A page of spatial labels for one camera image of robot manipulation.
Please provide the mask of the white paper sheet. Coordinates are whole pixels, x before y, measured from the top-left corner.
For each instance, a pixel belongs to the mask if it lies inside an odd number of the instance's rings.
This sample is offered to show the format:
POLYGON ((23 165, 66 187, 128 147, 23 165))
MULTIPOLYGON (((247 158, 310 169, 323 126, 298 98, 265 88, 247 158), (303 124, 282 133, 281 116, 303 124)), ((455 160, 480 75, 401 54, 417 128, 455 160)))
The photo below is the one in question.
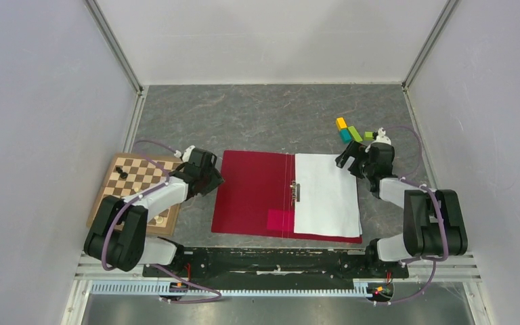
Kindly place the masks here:
POLYGON ((294 232, 357 238, 362 235, 356 178, 340 168, 334 154, 296 154, 294 232))

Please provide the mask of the red clip file folder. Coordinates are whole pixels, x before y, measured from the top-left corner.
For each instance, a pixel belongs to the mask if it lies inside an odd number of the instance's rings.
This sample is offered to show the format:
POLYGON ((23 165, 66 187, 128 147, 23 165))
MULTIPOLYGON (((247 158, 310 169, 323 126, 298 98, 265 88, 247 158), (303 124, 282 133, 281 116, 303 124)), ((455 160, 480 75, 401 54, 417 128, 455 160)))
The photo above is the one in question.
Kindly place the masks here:
POLYGON ((357 238, 297 234, 294 232, 295 155, 275 152, 226 150, 211 229, 215 233, 269 236, 329 242, 362 243, 357 238))

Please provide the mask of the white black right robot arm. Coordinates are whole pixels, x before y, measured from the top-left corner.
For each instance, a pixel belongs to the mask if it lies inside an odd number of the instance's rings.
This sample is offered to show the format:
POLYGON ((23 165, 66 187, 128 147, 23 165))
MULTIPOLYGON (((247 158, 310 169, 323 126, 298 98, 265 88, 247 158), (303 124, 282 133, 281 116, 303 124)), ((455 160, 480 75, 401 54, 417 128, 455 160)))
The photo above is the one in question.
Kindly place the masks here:
POLYGON ((392 262, 461 256, 469 245, 457 193, 397 176, 394 159, 395 148, 378 142, 369 146, 351 142, 335 159, 338 168, 346 167, 351 175, 367 180, 374 197, 403 210, 402 232, 374 239, 366 248, 364 268, 372 276, 382 276, 392 262))

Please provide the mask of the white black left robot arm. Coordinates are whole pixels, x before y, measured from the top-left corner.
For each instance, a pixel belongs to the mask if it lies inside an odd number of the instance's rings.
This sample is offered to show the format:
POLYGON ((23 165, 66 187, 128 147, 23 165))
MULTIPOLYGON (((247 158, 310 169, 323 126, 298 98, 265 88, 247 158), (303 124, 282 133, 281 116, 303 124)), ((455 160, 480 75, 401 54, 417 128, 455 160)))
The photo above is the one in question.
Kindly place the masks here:
POLYGON ((105 270, 127 272, 138 264, 158 263, 169 276, 186 266, 180 244, 149 234, 149 225, 195 196, 206 196, 223 182, 217 155, 190 146, 159 159, 122 154, 113 160, 89 219, 84 253, 105 270))

